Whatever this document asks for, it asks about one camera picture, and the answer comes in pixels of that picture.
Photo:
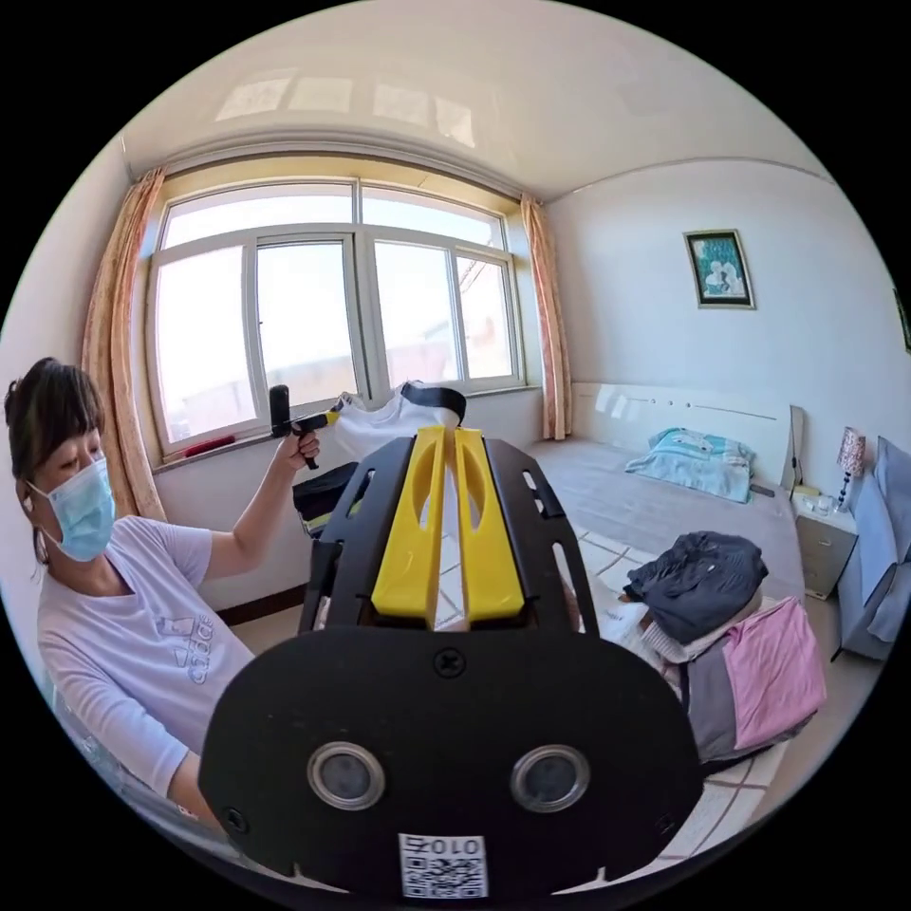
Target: folded clothes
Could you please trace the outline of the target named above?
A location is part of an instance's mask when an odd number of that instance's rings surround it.
[[[743,610],[768,574],[752,541],[695,531],[631,570],[624,591],[648,605],[652,620],[672,640],[689,645]]]
[[[701,655],[710,645],[717,642],[732,626],[746,620],[751,614],[754,614],[762,604],[762,590],[757,589],[753,597],[747,602],[743,610],[735,613],[730,620],[723,623],[718,629],[714,629],[707,636],[701,636],[693,640],[689,645],[681,645],[678,641],[671,639],[657,623],[649,623],[642,634],[642,641],[654,649],[666,661],[672,664],[684,664],[692,661]]]
[[[679,672],[703,762],[736,760],[791,739],[826,702],[816,637],[796,598],[763,599]]]

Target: woman's hair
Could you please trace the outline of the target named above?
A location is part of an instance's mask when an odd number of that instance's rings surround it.
[[[79,367],[42,358],[19,381],[9,384],[3,410],[9,427],[9,454],[16,480],[35,473],[68,439],[104,429],[101,397]],[[46,565],[41,532],[33,530],[38,562]]]

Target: yellow plastic part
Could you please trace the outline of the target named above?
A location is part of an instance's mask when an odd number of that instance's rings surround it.
[[[372,599],[383,616],[423,619],[428,629],[437,618],[445,435],[444,427],[418,430]],[[428,498],[427,524],[422,527]]]
[[[462,598],[469,623],[515,617],[525,598],[479,430],[454,431]],[[472,501],[477,512],[472,523]]]

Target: curtain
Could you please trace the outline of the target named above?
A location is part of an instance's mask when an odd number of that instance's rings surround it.
[[[556,253],[544,207],[528,195],[522,196],[522,224],[529,237],[531,272],[541,326],[544,439],[564,439],[572,432],[572,391],[567,336],[557,289]]]
[[[139,250],[164,172],[150,171],[130,188],[95,278],[83,335],[83,370],[104,406],[102,449],[118,516],[165,521],[152,479],[133,398],[131,334]]]

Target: lens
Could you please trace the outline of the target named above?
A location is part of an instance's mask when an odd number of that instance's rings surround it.
[[[554,813],[571,807],[585,793],[588,763],[571,747],[539,747],[515,764],[510,787],[524,809]]]
[[[317,796],[336,809],[372,807],[385,788],[376,756],[341,741],[325,744],[310,757],[307,780]]]
[[[340,800],[358,800],[370,788],[370,771],[357,756],[339,753],[320,767],[320,780]]]

